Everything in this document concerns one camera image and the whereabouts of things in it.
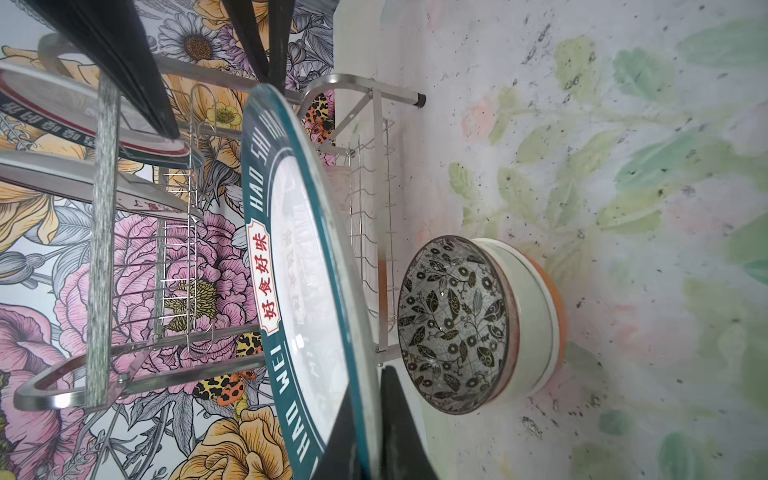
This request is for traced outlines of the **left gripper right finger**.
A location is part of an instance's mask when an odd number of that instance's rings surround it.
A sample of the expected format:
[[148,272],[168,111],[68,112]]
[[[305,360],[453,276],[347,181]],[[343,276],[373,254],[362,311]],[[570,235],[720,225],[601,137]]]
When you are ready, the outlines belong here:
[[437,480],[418,436],[413,416],[396,370],[381,372],[384,478],[390,480]]

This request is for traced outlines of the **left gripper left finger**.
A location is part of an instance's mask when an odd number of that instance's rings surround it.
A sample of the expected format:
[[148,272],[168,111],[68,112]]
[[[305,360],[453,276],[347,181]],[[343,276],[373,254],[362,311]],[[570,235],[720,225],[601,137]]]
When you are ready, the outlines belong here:
[[326,449],[312,480],[364,480],[350,391],[343,397]]

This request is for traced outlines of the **pink patterned bowl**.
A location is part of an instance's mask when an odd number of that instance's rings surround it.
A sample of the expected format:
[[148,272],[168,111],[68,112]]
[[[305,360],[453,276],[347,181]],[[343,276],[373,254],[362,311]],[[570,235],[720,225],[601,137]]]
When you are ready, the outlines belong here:
[[425,244],[410,262],[398,299],[401,358],[436,410],[470,413],[500,394],[519,353],[519,316],[498,263],[466,238]]

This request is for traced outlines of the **white plate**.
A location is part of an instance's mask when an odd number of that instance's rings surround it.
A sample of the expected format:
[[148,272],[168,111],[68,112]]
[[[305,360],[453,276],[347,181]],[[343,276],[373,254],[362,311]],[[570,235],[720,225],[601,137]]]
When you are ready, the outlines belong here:
[[366,479],[382,475],[379,377],[347,225],[317,151],[274,86],[244,109],[242,188],[272,393],[298,479],[311,479],[347,390]]

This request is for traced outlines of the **chrome two-tier dish rack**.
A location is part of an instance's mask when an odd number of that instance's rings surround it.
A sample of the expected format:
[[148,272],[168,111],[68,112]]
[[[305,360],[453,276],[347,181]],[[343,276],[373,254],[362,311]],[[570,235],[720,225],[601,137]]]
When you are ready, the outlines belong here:
[[[39,67],[24,67],[51,73],[74,80],[96,89],[96,80],[76,80],[75,60],[63,60],[61,53],[59,67],[48,68],[41,60],[41,51],[57,40],[58,34],[43,36],[39,43],[37,60]],[[218,97],[211,86],[230,91],[237,105],[241,105],[242,94],[246,92],[232,87],[204,84],[193,79],[173,74],[170,80],[192,82],[189,92],[171,89],[188,104],[188,121],[178,121],[182,129],[188,130],[186,140],[190,147],[199,151],[200,136],[215,140],[237,140],[242,126],[220,125],[217,117]],[[342,131],[372,101],[365,97],[350,110],[347,118],[338,125]],[[205,193],[206,167],[193,169],[169,169],[153,166],[159,175],[186,178],[176,183],[148,180],[165,191],[181,198],[189,205],[201,210],[200,195]],[[213,218],[211,212],[202,211],[201,219],[190,217],[186,220],[165,220],[143,214],[129,213],[116,208],[115,230],[112,239],[112,272],[106,280],[112,280],[96,287],[99,293],[109,290],[112,302],[111,350],[107,361],[87,362],[87,345],[96,345],[103,335],[88,344],[88,325],[102,325],[104,322],[87,322],[86,310],[90,308],[88,298],[70,302],[82,306],[81,327],[69,322],[61,330],[65,342],[63,347],[74,356],[69,360],[47,367],[30,379],[14,397],[14,405],[20,410],[55,410],[81,408],[103,410],[118,399],[144,395],[145,392],[168,390],[176,385],[202,382],[197,389],[198,398],[217,402],[220,408],[236,404],[245,395],[247,382],[255,381],[254,370],[262,368],[259,357],[263,348],[256,345],[255,338],[259,324],[257,309],[248,307],[253,296],[251,285],[246,280],[252,277],[250,267],[245,266],[243,253],[246,247],[235,245],[237,229],[230,229],[224,217]],[[104,405],[87,407],[86,385],[75,387],[75,373],[89,379],[87,365],[109,372]]]

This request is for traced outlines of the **red patterned plate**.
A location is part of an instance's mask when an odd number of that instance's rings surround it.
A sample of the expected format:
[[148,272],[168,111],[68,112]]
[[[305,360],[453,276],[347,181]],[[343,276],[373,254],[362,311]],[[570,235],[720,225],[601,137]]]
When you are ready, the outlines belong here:
[[[98,92],[91,86],[3,62],[1,112],[80,146],[95,146]],[[204,163],[188,142],[157,134],[126,100],[120,105],[119,123],[123,158],[169,169],[196,169]]]

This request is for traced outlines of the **cream white bowl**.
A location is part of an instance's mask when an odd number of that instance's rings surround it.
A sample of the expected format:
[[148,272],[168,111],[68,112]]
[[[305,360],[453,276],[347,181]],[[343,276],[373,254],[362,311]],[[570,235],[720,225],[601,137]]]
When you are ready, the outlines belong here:
[[499,395],[509,399],[542,390],[565,356],[567,319],[560,294],[546,272],[519,249],[475,238],[497,268],[510,313],[512,362],[504,367]]

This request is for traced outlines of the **green rimmed plate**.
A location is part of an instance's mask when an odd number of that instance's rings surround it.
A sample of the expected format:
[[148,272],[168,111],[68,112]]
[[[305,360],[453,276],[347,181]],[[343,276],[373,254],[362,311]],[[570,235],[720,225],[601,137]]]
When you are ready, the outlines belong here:
[[[91,203],[96,192],[91,162],[33,152],[3,151],[1,180],[59,197]],[[200,209],[133,174],[116,176],[116,208],[165,220],[203,217]]]

